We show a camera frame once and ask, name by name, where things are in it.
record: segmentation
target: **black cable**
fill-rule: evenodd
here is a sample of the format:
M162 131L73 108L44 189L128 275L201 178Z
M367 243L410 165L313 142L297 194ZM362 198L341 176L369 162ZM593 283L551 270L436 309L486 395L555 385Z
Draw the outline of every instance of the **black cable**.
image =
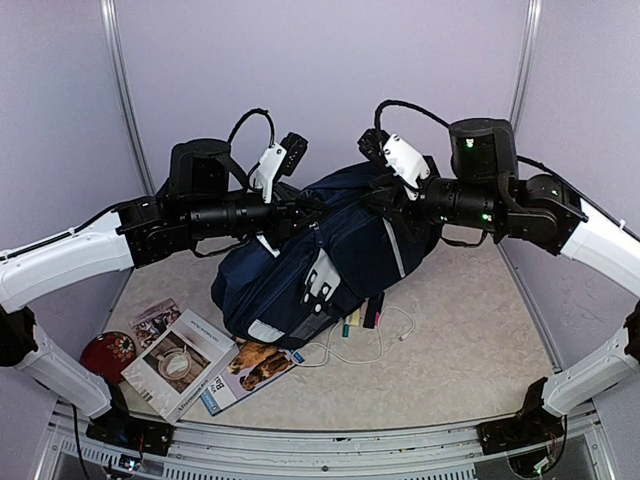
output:
M514 212L527 213L527 210L516 202L509 193L509 178L511 174L509 172L502 172L498 175L498 192L504 203Z
M273 147L276 144L276 127L273 124L273 119L269 115L269 110L264 110L262 108L253 108L249 110L247 113L245 113L244 115L242 115L242 117L240 117L240 120L238 120L236 124L233 126L233 129L229 134L229 138L227 139L227 143L231 144L231 142L233 142L233 139L238 133L238 130L240 130L240 127L242 127L244 122L246 122L253 115L262 115L267 119L267 122L269 122L269 132L270 132L269 148ZM251 170L249 170L249 173L247 174L247 178L249 179L249 190L251 190L254 193L262 192L261 188L256 188L251 184L251 175L253 175L253 173L257 170L259 166L260 166L260 162L256 163L253 167L251 167Z
M484 243L486 238L487 238L486 230L482 231L482 235L480 235L480 240L478 240L477 243L467 243L462 240L450 240L445 237L440 237L440 239L450 247L460 247L460 248L478 248L480 245Z
M543 475L549 473L551 470L556 468L556 465L558 465L558 463L560 463L560 459L562 458L562 455L564 454L565 445L567 444L567 429L568 429L568 427L569 427L569 420L567 418L567 415L565 415L564 416L564 433L562 434L562 446L560 447L560 453L558 454L556 459L553 461L553 464L551 464L551 466L549 468L547 468L546 470L544 470L542 472Z
M378 141L378 146L380 147L380 155L382 156L382 158L386 158L384 154L384 140L382 139L382 125L381 125L382 111L385 108L391 107L391 106L408 108L409 110L413 110L415 112L421 113L429 117L431 120L439 123L445 128L449 128L449 123L447 123L445 120L437 116L435 113L430 112L429 110L426 110L419 105L405 102L404 100L385 100L380 105L378 105L378 108L376 108L376 112L373 117L373 127L375 129L376 140ZM398 179L400 179L402 184L412 192L420 191L418 188L414 187L413 185L410 185L404 178L398 177Z
M126 202L116 203L115 205L111 205L110 207L107 207L107 208L103 209L100 213L94 215L93 217L91 217L89 220L87 220L86 222L84 222L80 226L74 228L73 232L74 233L81 232L82 230L84 230L87 227L89 227L92 223L94 223L96 220L98 220L103 215L106 215L109 212L115 211L120 205L123 205L125 203ZM24 255L25 253L29 253L29 252L32 252L34 250L37 250L38 248L46 247L47 245L51 245L52 243L58 242L60 240L64 240L65 238L69 238L72 235L73 234L71 232L69 232L69 231L61 233L60 235L56 235L55 237L48 238L48 239L43 240L41 242L34 243L33 245L29 245L28 247L24 247L24 248L21 248L20 250L16 250L15 252L11 252L6 256L6 259L9 260L11 258L16 258L16 257L18 257L20 255Z
M221 248L220 250L213 250L213 251L207 252L207 253L200 253L195 248L193 248L191 250L191 253L193 253L193 255L196 258L215 257L216 255L222 255L223 253L228 253L231 250L235 250L236 248L244 247L247 243L249 243L250 240L251 240L251 237L247 235L245 238L240 240L238 243L234 243L233 245L229 245L228 247Z
M76 436L76 450L78 451L78 460L80 461L80 467L82 468L82 473L84 474L84 478L86 480L91 480L91 476L87 471L87 466L84 463L84 458L82 456L82 448L80 448L80 433L78 432L78 409L75 405L71 405L73 409L73 432Z
M574 192L576 192L585 202L587 202L589 205L595 208L600 214L606 217L610 222L612 222L614 225L618 227L620 226L620 222L618 222L618 220L613 218L613 216L611 216L611 214L609 214L605 209L603 209L600 205L598 205L596 202L591 200L584 193L582 193L580 190L574 187L571 183L565 180L560 174L556 173L555 171L547 167L544 163L537 162L535 160L531 160L530 158L522 157L520 155L518 155L518 161L521 163L524 163L525 165L529 165L531 167L537 168L538 170L541 170L544 173L548 173L549 175L554 177L556 180L559 180L560 182L564 183L567 187L569 187ZM635 241L640 242L640 237L633 230L631 230L630 228L627 228L626 226L624 226L622 230L628 235L630 235L631 237L633 237Z
M235 138L236 134L238 133L238 130L240 130L240 127L242 127L244 122L246 122L249 118L251 118L254 115L262 115L263 117L265 117L267 119L267 122L269 122L269 131L270 131L269 147L273 147L275 145L275 143L276 143L276 127L273 124L273 119L269 115L269 111L268 110L264 110L263 108L252 108L247 113L242 115L242 117L240 117L240 120L238 120L236 122L236 124L233 126L233 129L231 130L231 133L229 134L229 138L227 139L227 143L230 144L230 143L233 142L233 139Z
M247 173L247 179L249 180L249 190L251 190L253 193L262 193L261 188L254 187L251 184L251 175L255 173L255 171L258 169L259 166L260 166L260 162L256 162L256 164L253 167L251 167L251 170L249 170L249 173Z

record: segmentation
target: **table surface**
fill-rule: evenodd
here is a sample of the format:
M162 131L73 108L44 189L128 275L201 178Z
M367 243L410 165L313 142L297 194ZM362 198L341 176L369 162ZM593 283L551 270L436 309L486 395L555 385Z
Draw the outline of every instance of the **table surface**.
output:
M448 236L473 239L473 232L446 229ZM202 251L228 241L209 240ZM131 276L106 330L135 339L130 321L147 307L172 298L224 330L222 313L209 289L221 257L197 259L190 252L137 270ZM385 355L371 365L347 365L331 357L319 368L295 367L286 375L211 417L201 401L183 420L285 430L403 428L486 418L516 411L530 383L551 373L537 330L496 247L477 249L440 243L422 265L387 290L385 305L399 312L381 319ZM317 341L325 343L325 331ZM332 349L354 360L377 357L373 330L334 333ZM308 362L320 348L302 350ZM120 384L132 412L153 413L126 383Z

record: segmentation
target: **black mount bracket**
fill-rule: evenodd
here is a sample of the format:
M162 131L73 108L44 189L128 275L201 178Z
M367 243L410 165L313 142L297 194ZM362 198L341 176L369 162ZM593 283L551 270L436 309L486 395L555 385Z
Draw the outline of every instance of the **black mount bracket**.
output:
M164 422L132 417L120 389L109 385L109 390L112 408L104 415L91 419L87 437L136 452L166 457L173 427Z
M513 416L478 425L478 437L485 455L528 447L564 434L562 419L542 408L542 390L547 378L532 383L522 408Z

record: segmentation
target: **magazine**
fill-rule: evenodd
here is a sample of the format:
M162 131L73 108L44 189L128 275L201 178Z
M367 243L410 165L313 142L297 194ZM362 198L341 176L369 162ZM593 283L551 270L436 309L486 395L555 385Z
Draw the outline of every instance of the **magazine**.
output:
M173 424L237 355L233 340L186 310L122 376Z
M276 345L242 341L240 353L207 387L200 397L211 415L248 397L260 388L291 370L295 363L304 359L298 353L292 353Z
M140 347L145 350L180 316L178 305L168 298L147 308L131 322L131 328Z

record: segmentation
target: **gray reflective strip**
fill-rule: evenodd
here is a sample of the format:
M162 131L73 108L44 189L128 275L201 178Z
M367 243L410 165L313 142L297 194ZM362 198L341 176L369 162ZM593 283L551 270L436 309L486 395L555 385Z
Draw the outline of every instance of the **gray reflective strip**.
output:
M386 218L383 218L384 228L387 229L389 240L391 241L391 248L393 249L393 255L396 257L396 263L398 264L398 272L400 272L400 278L404 278L407 274L404 272L404 264L402 263L402 256L400 255L400 248L398 248L398 240L396 240L396 234L393 231L391 223Z

